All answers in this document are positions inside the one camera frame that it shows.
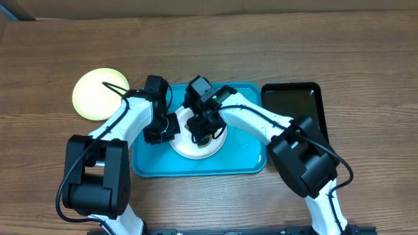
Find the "white plate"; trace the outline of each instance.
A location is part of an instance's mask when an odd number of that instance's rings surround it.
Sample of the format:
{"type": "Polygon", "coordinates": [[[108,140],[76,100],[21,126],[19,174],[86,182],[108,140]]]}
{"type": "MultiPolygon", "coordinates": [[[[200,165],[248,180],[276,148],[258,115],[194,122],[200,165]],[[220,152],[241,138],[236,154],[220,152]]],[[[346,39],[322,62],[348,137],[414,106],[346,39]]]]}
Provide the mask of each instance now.
{"type": "MultiPolygon", "coordinates": [[[[227,137],[227,130],[222,133],[222,135],[216,139],[211,140],[211,142],[203,148],[197,147],[197,144],[194,144],[191,141],[191,133],[185,128],[187,120],[193,117],[193,112],[190,108],[184,108],[181,106],[176,110],[176,115],[178,119],[178,124],[180,126],[180,134],[174,135],[174,140],[170,141],[171,146],[178,152],[180,155],[187,157],[189,159],[203,159],[209,157],[216,153],[224,143],[227,137]]],[[[215,136],[219,134],[221,129],[217,130],[215,136]]]]}

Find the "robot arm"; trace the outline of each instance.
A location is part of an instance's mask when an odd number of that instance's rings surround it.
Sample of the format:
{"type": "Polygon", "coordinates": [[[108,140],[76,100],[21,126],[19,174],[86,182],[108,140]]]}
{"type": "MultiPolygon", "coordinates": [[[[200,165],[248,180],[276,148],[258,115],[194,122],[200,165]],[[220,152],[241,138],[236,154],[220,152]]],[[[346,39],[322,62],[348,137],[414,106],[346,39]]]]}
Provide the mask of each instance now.
{"type": "MultiPolygon", "coordinates": [[[[339,162],[322,149],[307,143],[299,144],[291,135],[291,131],[298,131],[333,151],[310,118],[294,120],[274,114],[249,102],[231,87],[215,89],[201,76],[189,83],[186,92],[183,105],[195,114],[187,124],[197,142],[209,134],[213,135],[225,125],[238,127],[255,136],[267,145],[270,157],[284,182],[297,195],[305,198],[312,216],[313,229],[320,235],[341,233],[328,198],[328,193],[336,185],[336,166],[339,162]],[[287,130],[274,126],[256,112],[287,130]]],[[[332,195],[336,216],[345,229],[347,220],[341,213],[335,191],[332,195]]]]}
{"type": "Polygon", "coordinates": [[[128,205],[131,192],[128,149],[141,131],[150,144],[167,142],[180,132],[176,114],[167,113],[168,85],[160,76],[149,76],[144,89],[126,92],[121,107],[105,124],[89,136],[74,135],[69,139],[65,176],[72,166],[75,168],[63,184],[66,208],[105,221],[112,233],[142,234],[144,224],[128,205]],[[112,130],[97,139],[121,115],[124,116],[112,130]],[[89,155],[74,165],[86,148],[90,149],[89,155]],[[97,165],[105,166],[102,176],[84,170],[97,165]]]}

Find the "blue tray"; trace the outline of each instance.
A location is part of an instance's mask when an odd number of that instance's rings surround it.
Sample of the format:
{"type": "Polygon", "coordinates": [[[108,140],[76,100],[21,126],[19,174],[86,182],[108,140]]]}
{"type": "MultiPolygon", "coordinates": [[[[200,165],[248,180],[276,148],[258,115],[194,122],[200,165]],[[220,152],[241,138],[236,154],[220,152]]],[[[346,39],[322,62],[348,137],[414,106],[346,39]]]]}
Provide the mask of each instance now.
{"type": "MultiPolygon", "coordinates": [[[[261,105],[259,88],[253,83],[212,84],[238,90],[249,101],[261,105]]],[[[169,112],[175,112],[184,100],[187,84],[171,85],[173,98],[169,112]]],[[[255,174],[266,165],[265,145],[236,127],[227,126],[227,138],[221,149],[205,159],[188,159],[178,154],[169,142],[151,145],[141,132],[132,145],[132,168],[142,177],[213,176],[226,174],[255,174]]]]}

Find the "wooden table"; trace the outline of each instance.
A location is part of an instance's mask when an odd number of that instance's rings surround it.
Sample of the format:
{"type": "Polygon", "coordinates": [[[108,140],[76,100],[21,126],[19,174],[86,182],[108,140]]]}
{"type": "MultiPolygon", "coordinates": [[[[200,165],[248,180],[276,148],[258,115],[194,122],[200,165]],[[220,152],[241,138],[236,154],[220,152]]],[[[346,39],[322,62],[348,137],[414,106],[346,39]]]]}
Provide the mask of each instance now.
{"type": "MultiPolygon", "coordinates": [[[[353,167],[338,191],[348,221],[379,234],[418,229],[418,13],[10,22],[0,43],[0,233],[85,234],[56,214],[65,146],[101,125],[72,107],[99,67],[131,87],[148,74],[185,83],[317,82],[334,149],[353,167]]],[[[340,181],[347,172],[339,167],[340,181]]],[[[151,228],[309,225],[302,198],[272,167],[250,176],[140,178],[130,204],[151,228]]],[[[76,216],[65,210],[68,216],[76,216]]]]}

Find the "black wire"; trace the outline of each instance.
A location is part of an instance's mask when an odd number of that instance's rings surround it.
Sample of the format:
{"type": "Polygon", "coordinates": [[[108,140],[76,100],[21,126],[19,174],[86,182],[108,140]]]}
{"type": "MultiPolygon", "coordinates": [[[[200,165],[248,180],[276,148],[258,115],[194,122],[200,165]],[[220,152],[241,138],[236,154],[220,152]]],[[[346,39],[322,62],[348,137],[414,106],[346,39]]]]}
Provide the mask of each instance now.
{"type": "Polygon", "coordinates": [[[333,188],[329,191],[329,193],[328,193],[328,199],[329,199],[329,202],[330,202],[330,205],[331,205],[332,213],[334,214],[335,222],[337,223],[338,228],[339,228],[339,229],[340,229],[340,231],[341,231],[341,234],[344,234],[343,228],[341,227],[341,222],[340,222],[340,220],[338,219],[338,216],[337,216],[337,213],[336,213],[336,210],[335,210],[334,202],[332,201],[332,193],[333,193],[335,190],[340,189],[340,188],[342,188],[342,187],[344,187],[344,186],[348,185],[349,183],[351,183],[351,182],[353,181],[353,178],[354,178],[353,169],[351,169],[351,167],[348,165],[348,163],[347,163],[344,159],[342,159],[340,156],[338,156],[335,152],[333,152],[333,151],[331,151],[331,150],[327,149],[326,147],[322,146],[321,144],[318,144],[317,142],[315,142],[315,141],[313,141],[313,140],[309,139],[308,137],[306,137],[306,136],[304,136],[304,135],[300,134],[300,133],[299,133],[299,132],[297,132],[297,131],[291,130],[291,129],[287,128],[287,127],[284,127],[283,125],[280,125],[279,123],[277,123],[276,121],[271,120],[269,117],[265,116],[264,114],[260,113],[259,111],[255,110],[255,109],[253,109],[253,108],[251,108],[251,107],[244,106],[244,105],[242,105],[242,104],[241,104],[241,105],[228,105],[228,106],[222,106],[222,107],[220,107],[220,108],[218,108],[218,109],[216,109],[216,110],[211,111],[211,112],[210,112],[207,116],[205,116],[204,118],[202,118],[202,120],[200,120],[200,121],[199,121],[199,123],[202,123],[205,119],[207,119],[208,117],[210,117],[210,116],[211,116],[211,115],[213,115],[214,113],[216,113],[216,112],[218,112],[218,111],[220,111],[220,110],[225,110],[225,109],[229,109],[229,108],[241,108],[241,109],[246,109],[246,110],[249,110],[249,111],[251,111],[251,112],[253,112],[253,113],[257,114],[258,116],[262,117],[262,118],[263,118],[263,119],[265,119],[266,121],[270,122],[270,123],[271,123],[271,124],[273,124],[275,127],[281,128],[281,129],[283,129],[283,130],[285,130],[285,131],[293,131],[293,134],[294,134],[294,135],[296,135],[296,136],[297,136],[297,138],[299,138],[299,139],[301,139],[301,140],[304,140],[304,141],[308,142],[309,144],[312,144],[312,145],[315,145],[315,146],[317,146],[317,147],[321,148],[322,150],[324,150],[325,152],[327,152],[329,155],[331,155],[331,156],[335,157],[336,159],[338,159],[338,160],[339,160],[339,161],[340,161],[340,162],[341,162],[341,163],[342,163],[342,164],[343,164],[343,165],[347,168],[347,170],[348,170],[348,172],[349,172],[349,178],[348,178],[348,180],[346,180],[345,182],[343,182],[343,183],[341,183],[341,184],[339,184],[339,185],[337,185],[337,186],[333,187],[333,188]]]}
{"type": "Polygon", "coordinates": [[[169,89],[170,89],[171,98],[170,98],[169,105],[167,105],[167,111],[169,111],[169,109],[171,107],[171,102],[172,102],[172,89],[171,89],[171,86],[170,85],[169,85],[169,89]]]}
{"type": "Polygon", "coordinates": [[[128,90],[126,90],[125,88],[123,88],[123,87],[120,87],[120,86],[117,86],[117,85],[114,85],[114,84],[111,84],[111,83],[108,83],[108,82],[102,82],[102,84],[105,86],[105,87],[107,87],[107,88],[109,88],[109,89],[111,89],[112,91],[115,91],[114,89],[112,89],[111,87],[115,87],[115,88],[118,88],[118,89],[121,89],[122,91],[124,91],[124,92],[126,92],[126,91],[128,91],[128,90]]]}
{"type": "Polygon", "coordinates": [[[98,222],[100,224],[100,226],[104,226],[105,227],[105,229],[109,232],[109,234],[115,235],[115,233],[110,228],[110,226],[105,221],[103,221],[102,219],[98,219],[98,218],[85,218],[85,219],[72,219],[72,218],[68,218],[67,216],[65,216],[63,214],[63,212],[61,211],[61,207],[60,207],[61,195],[62,195],[62,192],[63,192],[63,186],[67,182],[67,180],[68,180],[69,176],[71,175],[71,173],[74,171],[76,165],[89,153],[89,151],[93,147],[95,147],[97,145],[97,143],[99,143],[99,141],[100,141],[100,139],[102,137],[104,137],[106,134],[108,134],[112,130],[112,128],[115,127],[116,124],[118,124],[120,120],[122,120],[122,118],[126,115],[126,113],[129,110],[129,101],[119,91],[116,91],[113,87],[116,87],[116,88],[121,89],[123,91],[127,91],[126,89],[124,89],[122,87],[118,87],[118,86],[116,86],[114,84],[110,84],[108,82],[103,82],[103,85],[105,87],[107,87],[108,89],[112,90],[114,93],[116,93],[116,94],[118,94],[118,95],[120,95],[122,97],[122,99],[126,103],[125,110],[123,111],[123,113],[112,124],[110,124],[108,127],[106,127],[106,130],[103,131],[103,133],[101,133],[95,140],[93,140],[93,142],[82,152],[82,154],[77,158],[77,160],[71,166],[70,170],[68,171],[67,175],[63,178],[63,181],[61,182],[61,185],[58,188],[58,192],[57,192],[57,196],[56,196],[55,207],[56,207],[57,214],[59,215],[59,217],[62,220],[66,221],[66,222],[70,222],[70,223],[98,222]]]}
{"type": "Polygon", "coordinates": [[[217,134],[217,136],[216,136],[216,137],[212,134],[212,138],[213,138],[214,140],[218,139],[224,131],[225,131],[225,127],[222,127],[221,132],[220,132],[219,134],[217,134]]]}

